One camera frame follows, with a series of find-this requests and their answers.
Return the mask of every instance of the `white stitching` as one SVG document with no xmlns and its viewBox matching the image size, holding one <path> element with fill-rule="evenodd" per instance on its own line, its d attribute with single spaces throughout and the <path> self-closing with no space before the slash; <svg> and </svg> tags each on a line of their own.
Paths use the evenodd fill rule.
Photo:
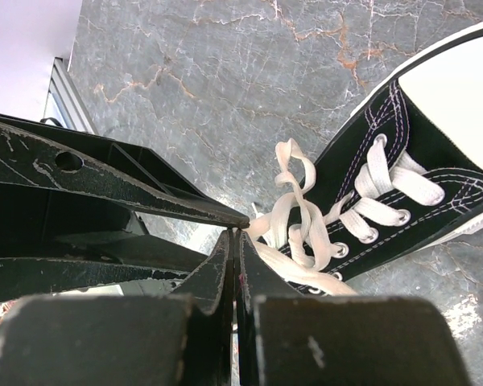
<svg viewBox="0 0 483 386">
<path fill-rule="evenodd" d="M 400 145 L 403 142 L 403 138 L 404 138 L 404 132 L 403 132 L 404 131 L 404 122 L 403 122 L 403 112 L 401 110 L 401 101 L 404 104 L 405 104 L 405 101 L 404 101 L 404 98 L 403 98 L 402 95 L 400 96 L 401 100 L 396 101 L 395 97 L 397 97 L 398 94 L 400 94 L 399 88 L 397 87 L 397 85 L 394 82 L 389 87 L 389 96 L 387 98 L 388 101 L 386 103 L 386 106 L 385 106 L 385 102 L 383 102 L 383 104 L 381 105 L 381 107 L 378 110 L 378 113 L 376 114 L 376 116 L 378 117 L 377 119 L 382 120 L 383 118 L 380 117 L 381 111 L 383 109 L 386 111 L 386 109 L 388 109 L 388 106 L 390 105 L 390 103 L 394 107 L 394 116 L 396 118 L 396 120 L 395 120 L 395 141 L 394 141 L 394 144 L 392 145 L 392 149 L 390 151 L 390 158 L 393 158 L 395 156 L 398 148 L 400 147 L 400 146 L 398 146 L 396 148 L 396 145 L 397 144 Z M 399 117 L 400 117 L 400 123 L 397 122 L 397 115 L 399 115 Z M 367 123 L 369 123 L 369 119 L 366 116 L 366 114 L 365 114 L 365 119 L 367 120 Z M 370 141 L 371 134 L 378 127 L 384 125 L 388 121 L 389 120 L 383 122 L 382 124 L 380 124 L 377 127 L 373 127 L 374 125 L 376 125 L 375 119 L 373 118 L 373 124 L 370 125 L 369 130 L 367 131 L 367 134 L 365 135 L 365 138 L 363 139 L 363 142 L 360 144 L 360 146 L 359 146 L 359 148 L 356 152 L 356 156 L 353 158 L 353 160 L 352 160 L 352 162 L 349 166 L 349 171 L 345 175 L 344 182 L 342 183 L 342 187 L 341 187 L 340 191 L 338 191 L 338 195 L 336 195 L 336 201 L 340 200 L 340 197 L 344 194 L 345 190 L 347 189 L 347 186 L 349 185 L 350 179 L 354 176 L 354 172 L 356 171 L 356 165 L 360 161 L 361 157 L 363 156 L 363 151 L 364 151 L 364 149 L 366 149 L 366 147 L 367 147 L 367 145 Z"/>
<path fill-rule="evenodd" d="M 483 183 L 483 180 L 480 180 L 480 179 L 475 179 L 475 178 L 470 178 L 468 176 L 463 176 L 463 175 L 454 175 L 454 174 L 445 174 L 445 175 L 434 175 L 432 176 L 430 179 L 432 180 L 436 180 L 436 179 L 440 179 L 440 178 L 443 178 L 443 177 L 460 177 L 462 178 L 463 180 L 457 180 L 457 179 L 445 179 L 443 181 L 439 181 L 439 183 L 462 183 L 463 186 L 462 188 L 454 195 L 453 199 L 451 200 L 451 202 L 449 203 L 446 203 L 445 205 L 449 205 L 449 204 L 453 204 L 454 202 L 460 202 L 458 204 L 458 207 L 465 207 L 465 209 L 468 210 L 468 208 L 465 206 L 465 205 L 469 205 L 470 203 L 466 203 L 466 204 L 463 204 L 462 201 L 464 199 L 471 199 L 472 197 L 475 197 L 477 195 L 481 195 L 483 193 L 483 187 L 479 187 L 478 185 L 476 185 L 476 183 Z M 481 189 L 480 191 L 478 191 L 477 193 L 474 193 L 468 197 L 462 197 L 461 199 L 457 199 L 456 197 L 460 194 L 460 192 L 465 188 L 465 187 L 469 187 L 468 190 L 464 193 L 465 195 L 470 191 L 471 187 L 475 187 L 477 189 Z M 403 195 L 403 193 L 401 191 L 397 192 L 397 193 L 394 193 L 393 195 L 390 195 L 389 197 L 386 197 L 382 203 L 385 203 L 386 205 L 391 205 L 392 203 L 397 203 L 399 202 L 400 200 L 402 199 L 405 199 L 406 196 L 403 195 L 402 197 L 399 197 L 398 199 L 392 201 L 392 202 L 388 202 L 389 199 L 392 199 L 398 195 Z M 328 225 L 327 227 L 327 230 L 328 230 L 328 233 L 330 235 L 332 235 L 333 233 L 336 233 L 338 231 L 340 231 L 342 228 L 344 227 L 344 225 L 342 223 L 334 223 L 334 224 L 330 224 Z M 290 245 L 286 245 L 284 249 L 281 249 L 280 250 L 281 253 L 288 253 L 290 252 Z"/>
<path fill-rule="evenodd" d="M 478 199 L 475 199 L 475 200 L 471 201 L 470 203 L 465 203 L 464 205 L 469 205 L 471 203 L 475 203 L 475 202 L 477 202 L 477 201 L 479 201 L 481 199 L 482 199 L 482 197 L 480 197 Z M 447 206 L 450 206 L 450 205 L 451 205 L 451 203 L 446 203 L 442 207 L 447 207 Z M 421 223 L 422 221 L 428 220 L 428 219 L 433 218 L 433 217 L 436 217 L 438 215 L 441 215 L 442 213 L 445 213 L 446 211 L 451 211 L 451 210 L 452 210 L 452 207 L 449 207 L 448 209 L 444 209 L 443 211 L 436 211 L 436 210 L 434 210 L 431 213 L 428 213 L 424 217 L 421 217 L 420 219 L 416 220 L 415 222 L 411 223 L 410 225 L 406 226 L 405 228 L 401 229 L 400 231 L 397 231 L 392 236 L 387 237 L 385 240 L 380 241 L 376 245 L 373 245 L 371 248 L 368 248 L 365 251 L 363 251 L 362 253 L 356 255 L 355 257 L 352 257 L 350 260 L 346 261 L 345 263 L 343 263 L 341 265 L 338 265 L 335 269 L 332 269 L 332 270 L 328 271 L 328 273 L 334 273 L 334 272 L 336 272 L 336 271 L 338 271 L 338 270 L 346 267 L 347 265 L 352 264 L 353 262 L 359 260 L 361 257 L 363 257 L 364 255 L 366 255 L 367 253 L 369 253 L 373 249 L 376 249 L 377 247 L 380 247 L 381 245 L 383 245 L 386 242 L 388 242 L 388 241 L 392 240 L 393 238 L 395 238 L 397 235 L 400 235 L 401 233 L 403 233 L 406 230 L 414 227 L 415 225 Z"/>
</svg>

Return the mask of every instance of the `shoe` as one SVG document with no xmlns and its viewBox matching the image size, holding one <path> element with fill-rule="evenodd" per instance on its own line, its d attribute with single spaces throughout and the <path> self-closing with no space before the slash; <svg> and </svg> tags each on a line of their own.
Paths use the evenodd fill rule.
<svg viewBox="0 0 483 386">
<path fill-rule="evenodd" d="M 483 23 L 395 70 L 315 165 L 293 140 L 276 154 L 275 182 L 293 192 L 248 233 L 304 294 L 354 294 L 343 281 L 482 229 Z M 304 165 L 302 187 L 288 170 L 292 158 Z"/>
</svg>

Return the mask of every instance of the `black metal bar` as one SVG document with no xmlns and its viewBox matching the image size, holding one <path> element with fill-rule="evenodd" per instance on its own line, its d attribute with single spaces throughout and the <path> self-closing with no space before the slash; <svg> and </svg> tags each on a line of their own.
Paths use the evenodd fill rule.
<svg viewBox="0 0 483 386">
<path fill-rule="evenodd" d="M 223 232 L 165 297 L 20 301 L 0 326 L 0 385 L 229 384 L 233 243 Z"/>
<path fill-rule="evenodd" d="M 469 386 L 444 318 L 415 298 L 295 292 L 243 232 L 235 260 L 240 381 Z"/>
<path fill-rule="evenodd" d="M 32 294 L 57 292 L 112 285 L 124 281 L 158 279 L 181 281 L 188 273 L 110 264 L 107 261 L 79 261 L 39 257 L 0 258 L 0 302 Z"/>
<path fill-rule="evenodd" d="M 172 292 L 192 294 L 198 305 L 188 330 L 183 384 L 230 384 L 234 243 L 233 232 L 223 231 L 211 257 Z"/>
<path fill-rule="evenodd" d="M 42 127 L 41 124 L 25 122 L 23 125 L 37 129 Z M 57 130 L 61 137 L 72 137 L 73 147 L 52 139 Z M 161 176 L 167 172 L 182 179 L 179 187 L 167 187 L 172 195 L 158 191 L 104 162 L 104 157 L 109 157 L 111 146 L 110 142 L 99 146 L 104 138 L 53 126 L 45 131 L 41 136 L 0 122 L 0 183 L 72 192 L 107 199 L 136 211 L 228 228 L 248 226 L 246 216 L 198 195 L 196 188 L 189 188 L 189 183 L 183 183 L 185 180 L 168 167 L 159 171 Z M 87 149 L 83 149 L 77 138 L 88 142 Z"/>
<path fill-rule="evenodd" d="M 246 232 L 239 232 L 237 237 L 235 277 L 240 382 L 249 386 L 258 384 L 254 298 L 258 295 L 293 297 L 299 293 L 261 260 Z"/>
</svg>

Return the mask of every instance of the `metal bracket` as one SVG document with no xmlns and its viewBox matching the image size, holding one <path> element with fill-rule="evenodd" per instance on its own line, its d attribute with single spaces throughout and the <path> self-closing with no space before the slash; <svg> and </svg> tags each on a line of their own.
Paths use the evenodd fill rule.
<svg viewBox="0 0 483 386">
<path fill-rule="evenodd" d="M 152 150 L 0 116 L 0 183 L 107 199 L 227 228 L 249 219 L 198 191 Z"/>
</svg>

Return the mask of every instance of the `hole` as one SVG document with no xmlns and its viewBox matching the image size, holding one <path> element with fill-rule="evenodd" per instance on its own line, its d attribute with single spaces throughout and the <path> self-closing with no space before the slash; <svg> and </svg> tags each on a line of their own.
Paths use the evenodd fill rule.
<svg viewBox="0 0 483 386">
<path fill-rule="evenodd" d="M 334 244 L 340 247 L 340 249 L 338 250 L 338 252 L 336 252 L 336 254 L 333 257 L 335 257 L 336 259 L 341 259 L 342 257 L 346 257 L 349 254 L 349 247 L 347 246 L 347 244 L 345 243 L 334 243 Z"/>
<path fill-rule="evenodd" d="M 360 242 L 363 244 L 372 244 L 375 240 L 379 237 L 379 232 L 376 228 L 370 229 L 370 236 L 366 237 L 365 239 L 360 239 Z"/>
<path fill-rule="evenodd" d="M 78 171 L 84 165 L 81 157 L 65 151 L 56 155 L 56 165 L 63 171 Z"/>
<path fill-rule="evenodd" d="M 374 139 L 374 145 L 376 143 L 378 143 L 378 142 L 382 142 L 383 143 L 383 147 L 385 147 L 386 146 L 386 143 L 388 142 L 388 138 L 383 133 L 378 134 L 377 137 Z"/>
<path fill-rule="evenodd" d="M 410 213 L 410 211 L 407 211 L 406 209 L 399 209 L 399 211 L 402 213 L 402 217 L 399 219 L 397 225 L 399 227 L 401 227 L 404 224 L 408 224 L 408 222 L 411 219 L 411 213 Z"/>
<path fill-rule="evenodd" d="M 314 295 L 318 295 L 320 294 L 322 291 L 318 288 L 308 288 L 308 291 L 310 294 L 314 294 Z"/>
</svg>

